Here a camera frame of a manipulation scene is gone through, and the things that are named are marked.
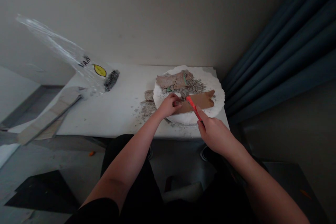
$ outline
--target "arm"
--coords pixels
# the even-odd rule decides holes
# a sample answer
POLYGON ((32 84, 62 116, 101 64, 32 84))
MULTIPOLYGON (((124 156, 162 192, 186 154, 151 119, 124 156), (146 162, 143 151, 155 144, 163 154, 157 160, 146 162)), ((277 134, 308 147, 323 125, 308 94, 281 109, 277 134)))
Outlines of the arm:
POLYGON ((147 120, 141 129, 131 138, 126 146, 112 161, 101 179, 98 181, 83 205, 98 198, 111 198, 121 211, 127 193, 137 178, 148 153, 154 134, 160 122, 172 115, 182 105, 173 107, 173 102, 180 101, 171 93, 159 109, 147 120))
POLYGON ((204 142, 225 157, 245 179, 245 191, 255 214, 265 223, 309 223, 288 193, 266 172, 232 135, 224 123, 208 117, 199 107, 203 120, 198 128, 204 142))

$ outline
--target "black mat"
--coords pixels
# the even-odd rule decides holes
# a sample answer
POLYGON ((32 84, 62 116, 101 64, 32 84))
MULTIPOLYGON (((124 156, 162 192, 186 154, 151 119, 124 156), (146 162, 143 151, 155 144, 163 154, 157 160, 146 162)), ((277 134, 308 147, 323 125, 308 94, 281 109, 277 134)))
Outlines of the black mat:
POLYGON ((80 204, 59 170, 27 178, 6 206, 72 214, 80 204))

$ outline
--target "forearm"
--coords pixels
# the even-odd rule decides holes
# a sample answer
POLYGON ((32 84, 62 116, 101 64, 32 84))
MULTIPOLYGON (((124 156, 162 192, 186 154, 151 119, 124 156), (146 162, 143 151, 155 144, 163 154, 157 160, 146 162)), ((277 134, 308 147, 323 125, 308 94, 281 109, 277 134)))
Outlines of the forearm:
POLYGON ((240 143, 228 161, 245 179, 252 206, 258 206, 258 217, 269 223, 309 223, 295 201, 246 151, 240 143))
POLYGON ((127 188, 130 188, 145 162, 161 120, 162 118, 157 114, 153 114, 116 156, 102 179, 120 181, 127 188))
POLYGON ((82 206, 92 200, 108 197, 117 203, 121 211, 127 193, 145 162, 161 121, 162 118, 157 114, 148 119, 115 157, 82 206))

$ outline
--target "person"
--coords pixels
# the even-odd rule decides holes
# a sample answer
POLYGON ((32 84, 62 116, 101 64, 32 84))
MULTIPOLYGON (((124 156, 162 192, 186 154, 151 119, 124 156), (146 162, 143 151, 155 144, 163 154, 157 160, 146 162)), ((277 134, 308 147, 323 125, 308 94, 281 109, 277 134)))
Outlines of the person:
POLYGON ((196 202, 180 199, 164 204, 147 156, 160 122, 181 107, 181 104, 174 106, 180 101, 171 93, 135 135, 121 135, 110 142, 100 180, 67 224, 142 220, 309 223, 294 200, 224 123, 208 117, 199 107, 197 111, 203 123, 198 121, 198 128, 208 146, 202 155, 215 166, 217 173, 196 202), (233 179, 224 159, 246 182, 244 186, 233 179))

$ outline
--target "clear plastic bag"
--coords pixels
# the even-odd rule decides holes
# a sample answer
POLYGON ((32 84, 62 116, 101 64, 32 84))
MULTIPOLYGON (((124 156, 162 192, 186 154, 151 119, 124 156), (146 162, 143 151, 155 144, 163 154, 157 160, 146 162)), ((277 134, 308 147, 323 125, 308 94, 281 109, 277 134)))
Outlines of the clear plastic bag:
POLYGON ((53 50, 59 58, 80 73, 89 82, 93 92, 105 93, 116 83, 119 71, 89 56, 80 46, 56 34, 39 21, 21 15, 18 15, 16 20, 27 26, 29 31, 53 50))

